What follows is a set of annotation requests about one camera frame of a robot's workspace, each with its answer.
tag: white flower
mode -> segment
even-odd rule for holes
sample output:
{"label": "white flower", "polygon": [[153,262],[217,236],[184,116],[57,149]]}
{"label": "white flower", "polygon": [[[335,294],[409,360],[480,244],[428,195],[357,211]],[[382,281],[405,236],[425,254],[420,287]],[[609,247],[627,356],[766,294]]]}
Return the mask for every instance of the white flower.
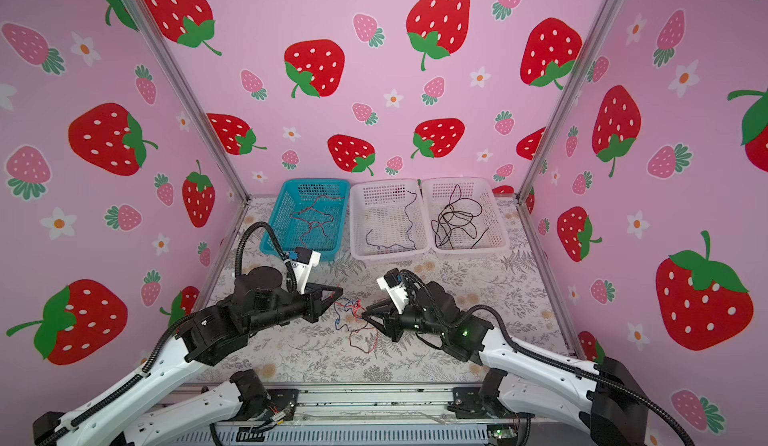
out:
{"label": "white flower", "polygon": [[187,117],[187,113],[184,111],[181,111],[178,116],[176,116],[176,121],[179,122],[179,129],[182,131],[187,131],[189,133],[190,131],[190,119]]}
{"label": "white flower", "polygon": [[283,127],[283,137],[284,138],[288,138],[291,143],[295,143],[296,142],[296,138],[301,138],[301,134],[298,134],[296,132],[296,128],[295,127],[293,127],[293,128]]}
{"label": "white flower", "polygon": [[0,107],[4,107],[8,111],[13,111],[11,96],[14,94],[16,94],[16,88],[10,84],[0,84]]}
{"label": "white flower", "polygon": [[629,227],[627,228],[627,234],[634,233],[635,236],[638,237],[638,239],[642,239],[643,237],[643,230],[647,230],[648,226],[650,226],[650,223],[648,221],[643,220],[643,212],[638,211],[638,214],[632,216],[631,214],[627,215],[627,221],[629,221]]}
{"label": "white flower", "polygon": [[391,93],[385,94],[384,99],[386,100],[386,106],[394,106],[394,107],[400,107],[400,101],[402,101],[402,96],[398,95],[396,90],[392,90]]}
{"label": "white flower", "polygon": [[688,89],[688,86],[693,86],[699,83],[699,77],[694,74],[696,68],[699,66],[699,60],[689,64],[688,67],[682,64],[677,66],[675,70],[675,79],[672,80],[667,89],[677,90],[677,97],[683,97]]}
{"label": "white flower", "polygon": [[77,218],[77,216],[72,214],[66,216],[64,211],[62,211],[62,208],[56,206],[53,210],[53,216],[50,218],[43,218],[40,220],[40,224],[51,229],[48,235],[51,240],[55,240],[62,234],[66,236],[74,236],[72,225]]}
{"label": "white flower", "polygon": [[155,252],[157,255],[161,255],[164,252],[170,252],[170,249],[168,248],[168,245],[170,244],[170,238],[167,236],[163,236],[162,232],[158,233],[158,238],[154,241],[152,241],[152,246],[155,248]]}
{"label": "white flower", "polygon": [[645,28],[647,22],[648,20],[643,19],[643,17],[638,14],[634,19],[634,22],[627,26],[627,45],[629,45],[629,43],[637,43],[640,40],[640,32]]}
{"label": "white flower", "polygon": [[656,429],[648,428],[645,430],[645,443],[648,446],[664,446],[659,441],[659,432]]}
{"label": "white flower", "polygon": [[139,360],[134,363],[134,369],[138,368],[142,364],[144,364],[149,359],[149,351],[146,349],[142,349],[139,353]]}
{"label": "white flower", "polygon": [[82,56],[88,66],[93,66],[94,61],[101,60],[101,55],[94,49],[94,41],[91,38],[80,38],[79,34],[72,31],[72,39],[74,44],[70,51]]}
{"label": "white flower", "polygon": [[485,148],[484,151],[478,152],[478,162],[482,161],[483,163],[487,163],[491,156],[493,156],[493,153],[489,153],[488,148]]}
{"label": "white flower", "polygon": [[643,351],[643,345],[650,343],[648,336],[643,334],[643,325],[632,326],[631,323],[627,323],[627,327],[629,328],[627,341],[633,342],[635,346],[638,346],[638,351]]}
{"label": "white flower", "polygon": [[469,76],[472,78],[472,82],[469,84],[469,86],[480,86],[485,87],[485,81],[490,79],[491,74],[485,72],[485,66],[481,67],[477,71],[473,71],[469,74]]}
{"label": "white flower", "polygon": [[571,298],[571,301],[573,301],[574,304],[578,303],[579,295],[576,292],[576,286],[568,287],[568,297]]}

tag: strawberry wallpaper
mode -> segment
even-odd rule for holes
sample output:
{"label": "strawberry wallpaper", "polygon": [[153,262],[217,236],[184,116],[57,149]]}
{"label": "strawberry wallpaper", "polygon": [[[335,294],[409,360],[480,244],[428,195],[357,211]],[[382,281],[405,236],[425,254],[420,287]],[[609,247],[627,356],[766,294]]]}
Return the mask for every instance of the strawberry wallpaper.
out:
{"label": "strawberry wallpaper", "polygon": [[143,1],[249,192],[277,194],[518,188],[602,0]]}
{"label": "strawberry wallpaper", "polygon": [[0,11],[0,429],[31,444],[190,310],[239,203],[120,0]]}
{"label": "strawberry wallpaper", "polygon": [[764,442],[767,11],[627,0],[528,199],[584,353],[703,446]]}

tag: red strawberry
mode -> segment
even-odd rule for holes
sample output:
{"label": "red strawberry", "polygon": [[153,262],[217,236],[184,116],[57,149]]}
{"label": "red strawberry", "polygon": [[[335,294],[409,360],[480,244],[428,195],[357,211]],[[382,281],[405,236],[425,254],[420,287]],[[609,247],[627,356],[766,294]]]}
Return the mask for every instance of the red strawberry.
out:
{"label": "red strawberry", "polygon": [[514,119],[512,118],[512,113],[509,111],[502,111],[496,115],[496,125],[494,128],[499,134],[506,136],[512,132],[513,127]]}
{"label": "red strawberry", "polygon": [[160,295],[160,274],[154,269],[147,273],[144,285],[141,287],[141,301],[150,307],[158,300]]}
{"label": "red strawberry", "polygon": [[394,176],[402,169],[402,158],[400,156],[393,156],[386,162],[386,173],[390,176]]}
{"label": "red strawberry", "polygon": [[158,88],[152,82],[152,75],[149,74],[149,69],[140,64],[136,67],[136,76],[138,76],[136,78],[136,89],[139,90],[139,94],[147,104],[154,104],[155,97],[158,95]]}
{"label": "red strawberry", "polygon": [[295,43],[286,49],[286,74],[296,88],[308,96],[330,96],[339,87],[344,72],[344,51],[330,39]]}
{"label": "red strawberry", "polygon": [[576,152],[576,145],[578,144],[578,128],[571,126],[568,131],[568,139],[565,140],[565,155],[569,158]]}
{"label": "red strawberry", "polygon": [[413,132],[413,145],[418,149],[411,159],[418,152],[427,158],[442,158],[455,149],[464,129],[464,123],[456,118],[424,121]]}
{"label": "red strawberry", "polygon": [[525,198],[525,205],[528,208],[528,214],[533,214],[533,205],[536,203],[536,194],[531,186],[531,194]]}
{"label": "red strawberry", "polygon": [[384,44],[384,33],[372,16],[367,14],[355,14],[352,19],[357,38],[363,43],[368,43],[371,48],[378,48]]}
{"label": "red strawberry", "polygon": [[592,221],[580,206],[562,213],[558,218],[557,229],[563,248],[576,262],[587,257],[591,242],[603,241],[602,238],[592,239]]}
{"label": "red strawberry", "polygon": [[768,171],[768,90],[738,90],[728,94],[728,101],[739,96],[760,96],[744,113],[741,133],[746,157],[752,164]]}
{"label": "red strawberry", "polygon": [[469,0],[418,0],[408,13],[406,31],[411,46],[438,60],[455,53],[469,30]]}
{"label": "red strawberry", "polygon": [[725,431],[725,418],[719,413],[720,409],[704,396],[699,398],[687,389],[681,389],[670,396],[670,401],[675,411],[699,431],[707,428],[715,434]]}
{"label": "red strawberry", "polygon": [[541,221],[538,222],[538,233],[542,236],[546,236],[549,232],[549,220],[547,218],[543,218]]}
{"label": "red strawberry", "polygon": [[648,174],[667,180],[685,171],[693,155],[685,144],[677,144],[674,149],[667,144],[648,161]]}
{"label": "red strawberry", "polygon": [[598,279],[592,283],[592,287],[589,289],[592,293],[592,297],[595,298],[601,305],[613,302],[616,297],[616,289],[609,280]]}
{"label": "red strawberry", "polygon": [[201,265],[205,266],[206,268],[210,266],[210,248],[208,248],[206,241],[203,241],[197,245],[197,255],[200,257]]}
{"label": "red strawberry", "polygon": [[494,194],[514,194],[514,188],[512,186],[499,186],[495,187],[492,192]]}
{"label": "red strawberry", "polygon": [[493,175],[493,180],[496,182],[502,182],[512,175],[513,170],[513,164],[504,164],[504,166],[496,170],[496,174]]}
{"label": "red strawberry", "polygon": [[288,170],[294,170],[299,164],[299,155],[294,150],[288,150],[280,157],[283,160],[283,167]]}
{"label": "red strawberry", "polygon": [[730,266],[710,261],[710,234],[702,231],[706,257],[681,251],[656,271],[661,317],[670,337],[693,351],[739,334],[752,321],[752,299]]}
{"label": "red strawberry", "polygon": [[520,78],[531,86],[552,82],[571,72],[581,51],[581,36],[560,19],[548,18],[533,28],[520,64]]}
{"label": "red strawberry", "polygon": [[360,123],[365,123],[368,126],[376,124],[379,121],[379,117],[373,112],[373,108],[367,104],[354,103],[352,105],[352,112]]}
{"label": "red strawberry", "polygon": [[170,312],[166,312],[160,307],[161,313],[170,316],[168,318],[168,326],[192,312],[192,308],[194,308],[194,304],[197,301],[197,295],[199,294],[200,291],[197,288],[187,286],[174,298],[174,302],[170,306]]}
{"label": "red strawberry", "polygon": [[69,125],[69,145],[78,156],[91,164],[117,174],[130,176],[139,171],[147,159],[149,144],[141,126],[119,104],[96,106]]}
{"label": "red strawberry", "polygon": [[600,78],[608,71],[608,58],[600,56],[598,60],[592,63],[587,71],[587,82],[597,83]]}
{"label": "red strawberry", "polygon": [[623,86],[613,86],[603,98],[592,131],[592,151],[603,163],[613,161],[609,178],[614,177],[616,158],[629,153],[640,132],[640,109]]}
{"label": "red strawberry", "polygon": [[678,9],[672,13],[667,23],[659,32],[654,51],[654,65],[662,67],[674,56],[674,48],[680,44],[685,34],[685,11]]}
{"label": "red strawberry", "polygon": [[266,89],[264,88],[264,83],[255,74],[248,70],[242,70],[240,72],[240,82],[243,85],[243,89],[248,91],[251,97],[259,101],[266,99]]}
{"label": "red strawberry", "polygon": [[343,134],[335,134],[328,138],[328,151],[341,170],[346,172],[370,171],[376,161],[376,150],[368,141],[359,140]]}
{"label": "red strawberry", "polygon": [[39,66],[48,74],[57,76],[64,72],[64,59],[56,48],[49,48],[48,42],[39,32],[20,24],[2,23],[2,35],[19,57],[33,66]]}
{"label": "red strawberry", "polygon": [[605,360],[605,351],[603,351],[598,340],[592,336],[592,333],[589,331],[582,331],[578,334],[578,340],[589,361],[603,364],[603,360]]}
{"label": "red strawberry", "polygon": [[141,224],[141,213],[130,204],[123,204],[118,208],[112,206],[104,216],[107,226],[117,231],[130,231]]}
{"label": "red strawberry", "polygon": [[211,125],[224,146],[224,150],[236,156],[250,153],[253,148],[265,150],[265,146],[256,146],[256,134],[248,123],[229,114],[206,113]]}
{"label": "red strawberry", "polygon": [[128,308],[112,291],[92,279],[80,279],[45,303],[41,321],[14,326],[5,335],[40,325],[34,347],[43,359],[72,364],[115,339],[127,320]]}
{"label": "red strawberry", "polygon": [[154,187],[158,188],[158,199],[166,206],[174,203],[174,185],[168,182],[168,176],[158,173],[154,177]]}
{"label": "red strawberry", "polygon": [[190,48],[205,44],[214,37],[214,12],[206,0],[144,0],[158,24],[160,32],[169,40]]}
{"label": "red strawberry", "polygon": [[446,92],[446,80],[442,76],[437,76],[430,79],[427,84],[424,85],[424,94],[422,94],[422,102],[427,106],[431,106],[437,103],[438,98],[443,96]]}
{"label": "red strawberry", "polygon": [[202,228],[208,222],[210,212],[216,201],[216,190],[208,176],[203,174],[200,162],[197,162],[197,171],[190,172],[184,184],[181,186],[181,199],[187,208],[187,215],[196,228]]}
{"label": "red strawberry", "polygon": [[5,161],[5,172],[11,176],[6,182],[11,194],[24,201],[36,200],[48,189],[44,186],[51,180],[51,168],[43,154],[33,146],[20,146]]}
{"label": "red strawberry", "polygon": [[533,156],[538,149],[538,144],[542,142],[542,136],[544,135],[545,129],[546,128],[541,128],[521,139],[518,143],[518,156],[521,156],[526,160],[533,160]]}
{"label": "red strawberry", "polygon": [[585,171],[576,175],[576,179],[574,180],[574,184],[572,185],[571,190],[574,192],[574,194],[582,195],[591,187],[592,173]]}

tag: blue plastic basket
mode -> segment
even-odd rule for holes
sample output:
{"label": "blue plastic basket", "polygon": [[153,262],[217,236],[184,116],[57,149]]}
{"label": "blue plastic basket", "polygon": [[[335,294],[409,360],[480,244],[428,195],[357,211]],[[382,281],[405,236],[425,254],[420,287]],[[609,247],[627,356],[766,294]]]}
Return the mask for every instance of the blue plastic basket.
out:
{"label": "blue plastic basket", "polygon": [[[336,258],[341,247],[341,237],[344,232],[346,204],[350,199],[350,182],[344,180],[288,180],[283,183],[283,189],[277,197],[275,209],[270,216],[270,225],[275,230],[277,240],[283,251],[293,251],[297,247],[306,247],[320,253],[320,260],[327,262]],[[298,214],[299,211],[314,204],[314,210]],[[310,230],[306,221],[325,222],[332,216],[332,221]],[[277,256],[272,240],[264,234],[261,240],[261,251],[264,254]]]}

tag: basket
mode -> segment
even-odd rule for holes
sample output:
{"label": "basket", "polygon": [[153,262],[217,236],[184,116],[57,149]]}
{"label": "basket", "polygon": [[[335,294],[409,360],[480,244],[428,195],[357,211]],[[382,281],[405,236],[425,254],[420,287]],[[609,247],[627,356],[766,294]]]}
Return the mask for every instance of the basket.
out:
{"label": "basket", "polygon": [[[344,180],[288,180],[283,183],[270,226],[284,251],[305,247],[318,251],[323,262],[333,261],[341,247],[350,183]],[[309,210],[298,214],[306,208]],[[331,222],[310,230],[308,222]],[[261,239],[261,251],[277,256],[269,235]]]}
{"label": "basket", "polygon": [[[493,191],[483,178],[440,178],[436,180],[422,181],[422,194],[429,218],[428,238],[430,246],[441,259],[481,259],[489,257],[504,257],[509,253],[509,235],[502,221],[502,214],[498,210]],[[462,230],[453,230],[450,242],[438,246],[435,238],[440,213],[452,200],[459,197],[471,198],[480,203],[482,212],[472,219],[472,224],[477,228],[475,237]],[[476,205],[470,206],[472,212],[479,212]],[[465,228],[475,233],[470,226]],[[438,240],[442,242],[445,231],[440,232]]]}
{"label": "basket", "polygon": [[428,218],[416,180],[355,184],[350,249],[364,262],[402,261],[429,250]]}

